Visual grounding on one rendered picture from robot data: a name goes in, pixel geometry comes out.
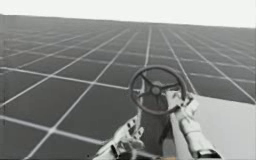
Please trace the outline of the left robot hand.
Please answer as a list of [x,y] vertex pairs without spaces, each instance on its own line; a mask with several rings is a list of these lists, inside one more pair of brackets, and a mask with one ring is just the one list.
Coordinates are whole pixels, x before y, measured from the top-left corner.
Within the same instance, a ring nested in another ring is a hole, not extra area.
[[144,134],[144,128],[139,124],[138,116],[134,116],[125,122],[124,137],[122,142],[129,146],[130,150],[142,150],[145,147],[141,140]]

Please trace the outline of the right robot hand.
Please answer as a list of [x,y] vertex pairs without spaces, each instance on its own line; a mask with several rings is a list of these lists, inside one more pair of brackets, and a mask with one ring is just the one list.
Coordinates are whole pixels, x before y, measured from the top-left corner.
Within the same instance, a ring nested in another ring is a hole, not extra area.
[[185,99],[182,99],[179,91],[168,91],[166,93],[166,99],[170,111],[175,114],[181,113],[185,117],[193,118],[199,106],[199,102],[193,94],[188,94],[185,96]]

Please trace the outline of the dark steering wheel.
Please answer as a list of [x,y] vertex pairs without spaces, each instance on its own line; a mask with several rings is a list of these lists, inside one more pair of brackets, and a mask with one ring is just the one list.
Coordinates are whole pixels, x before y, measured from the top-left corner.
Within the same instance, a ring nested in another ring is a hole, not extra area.
[[[169,75],[171,75],[176,82],[170,84],[162,84],[159,81],[151,81],[149,78],[146,77],[146,73],[150,71],[162,71]],[[147,91],[143,91],[142,93],[135,94],[136,89],[134,88],[135,82],[138,78],[141,78],[148,86]],[[184,80],[170,67],[163,66],[163,65],[152,65],[148,67],[141,68],[138,70],[132,77],[131,82],[129,84],[129,93],[131,100],[140,108],[142,111],[160,116],[173,113],[178,107],[179,104],[175,104],[171,109],[165,110],[154,110],[150,107],[145,106],[140,99],[145,96],[153,96],[156,100],[157,104],[162,102],[162,97],[167,95],[168,91],[178,92],[179,100],[181,104],[183,104],[187,98],[187,86]]]

